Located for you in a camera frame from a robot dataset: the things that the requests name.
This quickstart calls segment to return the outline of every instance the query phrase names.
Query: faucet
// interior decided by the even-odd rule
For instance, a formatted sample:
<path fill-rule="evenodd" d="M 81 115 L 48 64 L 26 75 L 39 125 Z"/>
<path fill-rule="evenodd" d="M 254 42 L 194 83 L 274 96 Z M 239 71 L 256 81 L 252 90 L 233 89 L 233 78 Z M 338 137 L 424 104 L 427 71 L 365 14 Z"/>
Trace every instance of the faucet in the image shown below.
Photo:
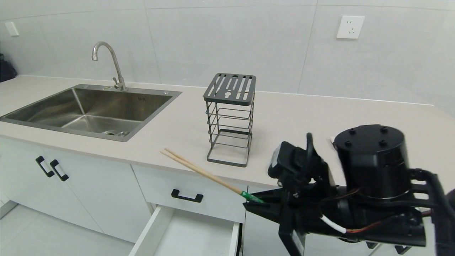
<path fill-rule="evenodd" d="M 115 77 L 112 78 L 115 82 L 114 87 L 116 89 L 119 89 L 122 92 L 126 91 L 127 87 L 125 85 L 125 80 L 123 80 L 123 77 L 121 76 L 120 67 L 118 66 L 118 62 L 117 62 L 117 57 L 115 56 L 114 49 L 108 43 L 103 42 L 103 41 L 97 42 L 95 44 L 95 46 L 93 47 L 93 53 L 91 55 L 91 59 L 93 61 L 98 61 L 98 49 L 100 48 L 100 46 L 106 46 L 106 48 L 111 52 L 112 59 L 114 61 L 114 66 L 115 66 L 115 69 L 117 70 L 117 75 L 118 75 L 118 82 Z"/>

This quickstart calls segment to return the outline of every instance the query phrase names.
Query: floor tile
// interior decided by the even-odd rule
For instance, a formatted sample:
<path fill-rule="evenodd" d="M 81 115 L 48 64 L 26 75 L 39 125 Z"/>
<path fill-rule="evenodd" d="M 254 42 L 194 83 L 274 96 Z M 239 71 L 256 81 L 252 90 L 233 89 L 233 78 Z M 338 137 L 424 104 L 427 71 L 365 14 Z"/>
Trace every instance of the floor tile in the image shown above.
<path fill-rule="evenodd" d="M 39 215 L 9 245 L 2 256 L 125 256 L 134 244 L 52 216 Z"/>
<path fill-rule="evenodd" d="M 5 248 L 40 213 L 23 205 L 16 206 L 0 220 L 0 248 Z"/>

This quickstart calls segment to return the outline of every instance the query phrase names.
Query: wooden chopstick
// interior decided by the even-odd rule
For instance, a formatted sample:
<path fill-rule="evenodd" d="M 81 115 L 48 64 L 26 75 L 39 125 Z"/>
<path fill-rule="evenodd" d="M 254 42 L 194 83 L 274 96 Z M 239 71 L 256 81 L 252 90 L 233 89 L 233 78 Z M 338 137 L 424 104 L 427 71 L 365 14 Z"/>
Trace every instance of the wooden chopstick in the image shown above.
<path fill-rule="evenodd" d="M 225 182 L 224 180 L 220 179 L 219 177 L 207 172 L 206 170 L 198 167 L 197 165 L 193 164 L 192 162 L 186 160 L 184 157 L 182 157 L 181 155 L 178 155 L 177 153 L 165 148 L 165 151 L 160 151 L 162 154 L 166 155 L 167 157 L 185 165 L 186 167 L 190 168 L 191 170 L 199 173 L 200 175 L 206 177 L 206 178 L 209 178 L 213 181 L 215 181 L 216 183 L 220 184 L 220 185 L 223 185 L 224 187 L 234 191 L 236 194 L 239 194 L 239 195 L 242 195 L 242 190 L 235 187 L 235 186 L 232 186 L 230 185 L 229 183 Z"/>

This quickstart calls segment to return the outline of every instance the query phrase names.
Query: metal rack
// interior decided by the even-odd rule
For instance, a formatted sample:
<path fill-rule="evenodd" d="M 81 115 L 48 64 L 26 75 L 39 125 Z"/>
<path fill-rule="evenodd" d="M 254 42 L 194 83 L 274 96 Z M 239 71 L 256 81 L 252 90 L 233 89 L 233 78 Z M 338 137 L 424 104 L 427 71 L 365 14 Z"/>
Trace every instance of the metal rack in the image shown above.
<path fill-rule="evenodd" d="M 245 167 L 253 137 L 256 77 L 218 73 L 204 93 L 210 150 L 207 161 Z"/>

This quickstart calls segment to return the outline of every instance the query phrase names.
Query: white countertop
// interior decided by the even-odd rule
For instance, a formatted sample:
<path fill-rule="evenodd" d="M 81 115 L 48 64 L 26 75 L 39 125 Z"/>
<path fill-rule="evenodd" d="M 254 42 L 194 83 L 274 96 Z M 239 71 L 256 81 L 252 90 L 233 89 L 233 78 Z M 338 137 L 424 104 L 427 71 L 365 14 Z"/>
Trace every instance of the white countertop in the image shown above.
<path fill-rule="evenodd" d="M 77 84 L 111 86 L 112 81 L 19 76 L 0 83 L 0 116 Z M 128 87 L 180 91 L 171 104 L 127 142 L 0 122 L 0 136 L 74 153 L 193 173 L 160 154 L 170 148 L 204 169 L 237 183 L 276 186 L 267 175 L 273 150 L 282 142 L 306 147 L 313 134 L 319 155 L 329 164 L 335 182 L 344 175 L 329 138 L 364 124 L 382 124 L 404 132 L 409 163 L 439 175 L 446 193 L 455 188 L 455 119 L 430 105 L 256 92 L 253 141 L 248 166 L 207 162 L 210 148 L 203 87 L 126 83 Z"/>

